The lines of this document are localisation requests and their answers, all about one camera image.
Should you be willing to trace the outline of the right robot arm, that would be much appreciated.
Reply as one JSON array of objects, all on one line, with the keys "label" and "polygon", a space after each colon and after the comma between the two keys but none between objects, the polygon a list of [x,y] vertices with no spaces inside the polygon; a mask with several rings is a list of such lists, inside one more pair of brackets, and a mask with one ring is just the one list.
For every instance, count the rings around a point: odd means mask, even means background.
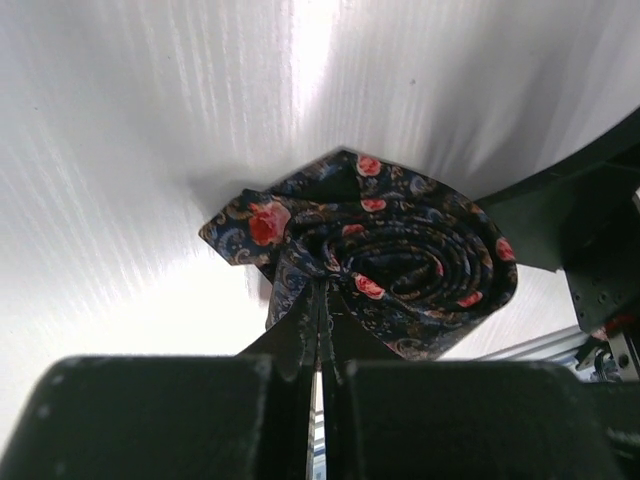
[{"label": "right robot arm", "polygon": [[478,205],[519,263],[564,271],[578,324],[592,333],[639,314],[639,113],[559,163]]}]

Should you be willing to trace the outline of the dark floral paisley tie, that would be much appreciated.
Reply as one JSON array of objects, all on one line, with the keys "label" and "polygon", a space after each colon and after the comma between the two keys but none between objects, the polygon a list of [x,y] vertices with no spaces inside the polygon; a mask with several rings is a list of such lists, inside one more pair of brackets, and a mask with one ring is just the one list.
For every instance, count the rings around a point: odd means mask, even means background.
[{"label": "dark floral paisley tie", "polygon": [[271,283],[273,327],[323,283],[332,318],[353,319],[407,360],[447,352],[513,297],[514,252],[474,202],[433,178],[337,150],[269,188],[246,189],[199,235]]}]

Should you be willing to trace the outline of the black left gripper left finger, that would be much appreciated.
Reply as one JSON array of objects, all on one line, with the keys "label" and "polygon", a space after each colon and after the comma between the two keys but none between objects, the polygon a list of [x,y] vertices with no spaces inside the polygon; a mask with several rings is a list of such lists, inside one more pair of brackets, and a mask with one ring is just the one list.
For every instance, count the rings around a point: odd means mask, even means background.
[{"label": "black left gripper left finger", "polygon": [[35,384],[5,479],[308,479],[320,286],[234,356],[71,356]]}]

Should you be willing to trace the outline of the aluminium front rail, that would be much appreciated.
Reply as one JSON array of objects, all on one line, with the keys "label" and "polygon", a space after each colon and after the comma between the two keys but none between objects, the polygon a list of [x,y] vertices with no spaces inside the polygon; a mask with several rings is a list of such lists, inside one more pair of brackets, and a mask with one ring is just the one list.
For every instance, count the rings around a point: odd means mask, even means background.
[{"label": "aluminium front rail", "polygon": [[587,383],[639,381],[639,334],[616,327],[593,335],[569,327],[480,357],[481,361],[547,361]]}]

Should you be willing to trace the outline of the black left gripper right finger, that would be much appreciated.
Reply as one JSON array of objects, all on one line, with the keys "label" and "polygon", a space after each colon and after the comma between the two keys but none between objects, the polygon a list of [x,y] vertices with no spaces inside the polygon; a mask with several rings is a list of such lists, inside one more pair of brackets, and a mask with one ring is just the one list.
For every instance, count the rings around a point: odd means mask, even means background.
[{"label": "black left gripper right finger", "polygon": [[541,361],[410,362],[319,300],[331,479],[631,479],[635,388]]}]

